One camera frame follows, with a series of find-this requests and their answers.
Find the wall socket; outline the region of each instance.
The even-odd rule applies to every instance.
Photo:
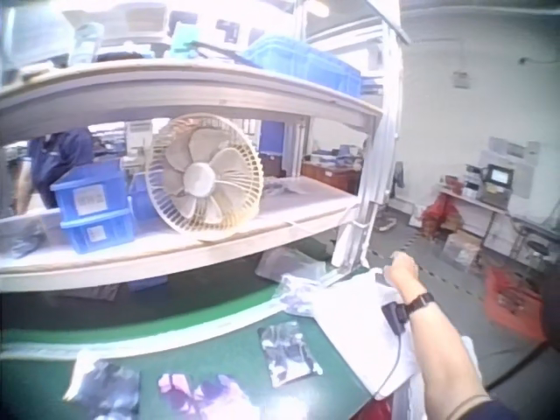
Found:
[[[453,87],[468,89],[471,87],[471,78],[467,72],[453,72]]]

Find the white fan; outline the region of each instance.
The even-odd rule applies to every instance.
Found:
[[[152,142],[146,175],[159,215],[199,240],[230,236],[258,213],[261,160],[241,129],[220,116],[171,120]]]

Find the wristwatch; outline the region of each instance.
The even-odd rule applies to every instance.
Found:
[[[427,292],[420,295],[409,304],[406,304],[404,308],[406,309],[406,313],[410,316],[412,312],[424,308],[427,304],[435,301],[436,299],[434,299],[434,296],[431,293]]]

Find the hand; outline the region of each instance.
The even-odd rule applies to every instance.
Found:
[[[417,289],[418,266],[414,259],[404,252],[393,253],[393,263],[387,267],[388,279],[403,294],[405,291]]]

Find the blue shirt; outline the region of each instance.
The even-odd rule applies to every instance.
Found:
[[[483,402],[465,413],[461,420],[518,420],[519,417],[498,401]]]
[[[78,165],[94,161],[94,143],[88,129],[71,129],[55,133],[47,141],[34,138],[27,144],[31,160],[31,181],[46,208],[57,207],[51,185]]]

